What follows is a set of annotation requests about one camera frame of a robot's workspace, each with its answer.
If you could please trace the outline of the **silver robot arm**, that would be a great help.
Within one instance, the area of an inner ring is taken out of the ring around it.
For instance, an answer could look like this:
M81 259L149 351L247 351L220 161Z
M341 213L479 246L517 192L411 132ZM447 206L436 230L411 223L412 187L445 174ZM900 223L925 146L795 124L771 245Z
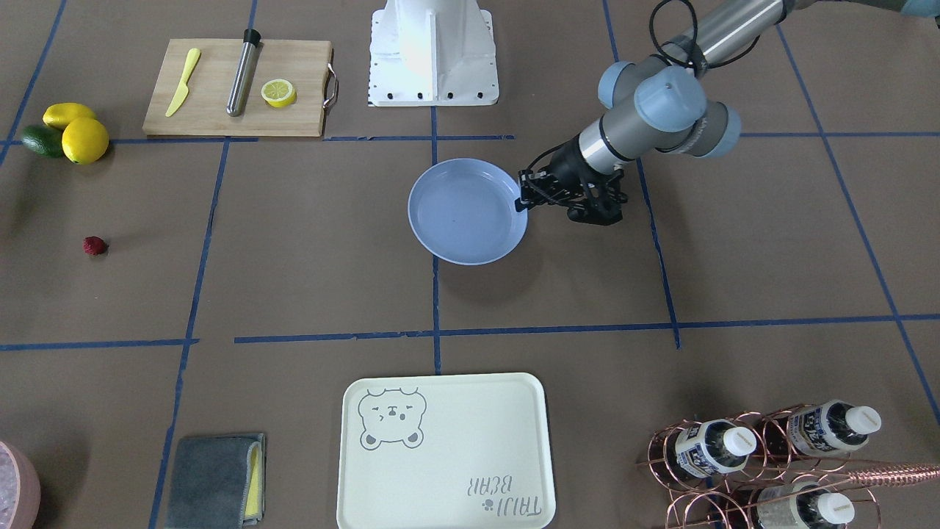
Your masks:
M616 62L602 74L598 98L604 114L571 140L544 151L520 170L515 210L561 206L570 220L597 226L621 221L628 195L625 168L649 151L712 158L727 154L741 137L739 114L707 98L701 78L751 51L766 30L809 1L724 1L705 15L685 2L688 30L669 40L656 35L659 2L648 20L654 53L639 62Z

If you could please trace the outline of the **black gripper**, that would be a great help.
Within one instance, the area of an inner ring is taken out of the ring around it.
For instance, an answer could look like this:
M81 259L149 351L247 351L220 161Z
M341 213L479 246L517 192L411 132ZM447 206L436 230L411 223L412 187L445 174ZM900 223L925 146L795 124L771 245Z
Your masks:
M520 170L520 197L515 211L521 213L541 205L557 205L584 197L586 184L601 185L604 174L597 172L581 152L579 138L558 147L540 170Z

